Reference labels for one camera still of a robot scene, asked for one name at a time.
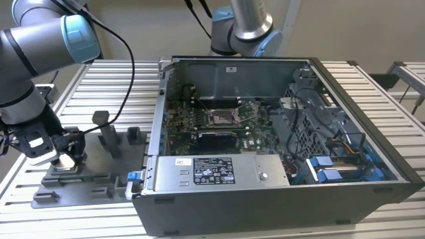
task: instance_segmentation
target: blue joint cap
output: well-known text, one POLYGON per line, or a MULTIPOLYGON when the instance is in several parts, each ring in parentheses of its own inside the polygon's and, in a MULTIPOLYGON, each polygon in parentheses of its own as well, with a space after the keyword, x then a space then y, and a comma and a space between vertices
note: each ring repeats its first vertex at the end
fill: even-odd
POLYGON ((99 54, 95 34, 79 15, 61 17, 61 35, 74 63, 83 63, 99 54))
POLYGON ((283 36, 279 30, 274 30, 262 40, 253 56, 275 56, 283 41, 283 36))
POLYGON ((141 181, 141 172, 129 172, 126 175, 127 182, 139 182, 141 181))
POLYGON ((234 18, 234 14, 230 6, 218 7, 211 13, 211 21, 221 21, 231 18, 234 18))
POLYGON ((14 21, 15 25, 18 25, 17 20, 15 20, 15 16, 14 16, 15 2, 17 2, 17 0, 13 0, 13 2, 11 2, 11 17, 13 17, 13 21, 14 21))

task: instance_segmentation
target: label sticker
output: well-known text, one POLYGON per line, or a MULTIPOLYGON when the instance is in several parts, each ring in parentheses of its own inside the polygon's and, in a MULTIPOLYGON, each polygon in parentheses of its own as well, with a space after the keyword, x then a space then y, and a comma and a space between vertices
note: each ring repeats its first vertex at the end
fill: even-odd
POLYGON ((191 159, 190 158, 175 158, 175 165, 177 166, 190 166, 191 159))
POLYGON ((195 185, 234 184, 231 158, 194 158, 193 182, 195 185))
POLYGON ((226 67, 225 68, 225 72, 227 72, 227 73, 230 73, 230 72, 235 72, 235 70, 237 70, 237 67, 226 67))

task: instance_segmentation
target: aluminum workbench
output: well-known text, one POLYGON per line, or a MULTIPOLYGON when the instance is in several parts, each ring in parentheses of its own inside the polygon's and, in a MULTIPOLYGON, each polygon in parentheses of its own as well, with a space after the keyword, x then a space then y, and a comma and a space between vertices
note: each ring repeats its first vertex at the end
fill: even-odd
MULTIPOLYGON (((410 166, 425 179, 425 128, 387 95, 363 70, 346 62, 322 62, 347 94, 387 137, 410 166)), ((135 82, 117 129, 150 130, 158 89, 158 63, 138 61, 135 82)), ((54 106, 63 126, 85 130, 95 110, 113 115, 130 79, 130 62, 97 60, 79 68, 54 106)), ((50 209, 31 209, 49 165, 30 166, 23 156, 0 184, 0 238, 149 238, 130 202, 50 209)), ((402 203, 383 205, 355 225, 185 238, 394 239, 425 238, 425 190, 402 203)))
POLYGON ((425 96, 425 62, 394 62, 387 70, 387 74, 394 74, 404 83, 425 96))

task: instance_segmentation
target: black cable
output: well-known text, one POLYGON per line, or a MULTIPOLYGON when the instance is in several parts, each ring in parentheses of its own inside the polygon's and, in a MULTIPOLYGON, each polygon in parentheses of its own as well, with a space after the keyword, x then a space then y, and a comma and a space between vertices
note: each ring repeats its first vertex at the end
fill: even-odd
POLYGON ((199 3, 201 3, 202 8, 203 8, 203 10, 205 10, 206 16, 207 16, 209 18, 211 18, 211 17, 213 17, 211 11, 210 11, 210 8, 207 7, 207 4, 206 4, 205 0, 199 0, 199 3))
POLYGON ((331 141, 331 138, 329 138, 329 148, 331 148, 331 145, 337 144, 337 143, 342 145, 342 151, 343 151, 343 149, 345 149, 347 144, 345 145, 345 143, 341 140, 333 140, 331 141))
POLYGON ((210 34, 207 33, 207 31, 206 31, 206 29, 205 29, 205 27, 203 27, 203 25, 202 25, 202 23, 201 23, 201 20, 199 20, 199 18, 198 18, 198 16, 197 16, 195 12, 194 12, 194 10, 193 10, 193 4, 191 4, 190 0, 185 0, 185 3, 186 3, 187 9, 189 9, 189 11, 190 11, 193 17, 195 18, 195 20, 197 20, 197 22, 198 22, 198 24, 199 24, 199 26, 201 26, 201 28, 202 28, 202 30, 203 30, 203 32, 205 32, 207 38, 210 39, 211 36, 210 36, 210 34))
POLYGON ((366 160, 365 148, 363 148, 363 144, 365 144, 365 140, 366 140, 366 134, 365 133, 362 133, 362 132, 342 133, 338 130, 337 134, 331 137, 331 139, 335 139, 339 135, 355 135, 355 134, 361 134, 361 139, 359 139, 359 142, 358 142, 358 153, 359 153, 361 159, 365 161, 366 160))
POLYGON ((9 145, 9 136, 1 136, 0 139, 0 157, 3 157, 7 152, 7 145, 9 145))
POLYGON ((406 91, 404 91, 403 95, 400 96, 400 99, 399 99, 398 103, 400 103, 400 101, 403 101, 403 98, 406 96, 406 93, 407 93, 408 89, 410 89, 410 86, 407 86, 406 91))
POLYGON ((51 80, 47 82, 49 84, 53 84, 55 78, 57 78, 57 75, 58 75, 58 71, 54 72, 54 75, 53 75, 53 78, 51 80))
POLYGON ((419 107, 418 105, 414 105, 411 115, 414 115, 414 113, 416 112, 418 107, 419 107))
POLYGON ((121 112, 122 112, 122 109, 123 109, 123 106, 125 106, 125 103, 126 103, 126 100, 127 100, 127 97, 130 95, 130 92, 131 92, 131 89, 133 89, 133 84, 134 84, 134 76, 135 76, 135 61, 134 61, 134 55, 133 55, 133 51, 131 51, 131 48, 129 47, 126 41, 119 37, 119 35, 117 33, 114 33, 109 28, 106 28, 98 21, 95 21, 90 16, 89 14, 85 12, 85 11, 78 11, 73 5, 70 5, 65 0, 63 0, 63 3, 69 6, 69 8, 75 11, 87 21, 90 21, 91 23, 94 23, 99 28, 102 28, 106 32, 109 32, 121 42, 122 44, 125 45, 126 49, 127 49, 127 52, 129 52, 129 55, 130 55, 130 60, 131 60, 131 79, 130 79, 130 84, 129 84, 129 87, 127 87, 127 91, 126 91, 126 94, 125 94, 125 97, 123 97, 123 100, 122 100, 122 103, 121 103, 121 106, 119 106, 119 109, 118 109, 118 112, 117 114, 114 115, 113 119, 87 129, 86 131, 83 131, 81 134, 87 134, 89 132, 93 132, 94 130, 102 128, 102 127, 106 127, 109 126, 110 124, 114 123, 114 121, 118 119, 119 115, 121 115, 121 112))

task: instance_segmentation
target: psu label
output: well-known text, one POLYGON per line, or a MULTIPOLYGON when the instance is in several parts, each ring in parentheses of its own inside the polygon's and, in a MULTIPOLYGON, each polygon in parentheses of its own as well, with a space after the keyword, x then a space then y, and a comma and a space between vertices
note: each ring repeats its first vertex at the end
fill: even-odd
POLYGON ((194 158, 193 182, 195 185, 234 184, 231 158, 194 158))

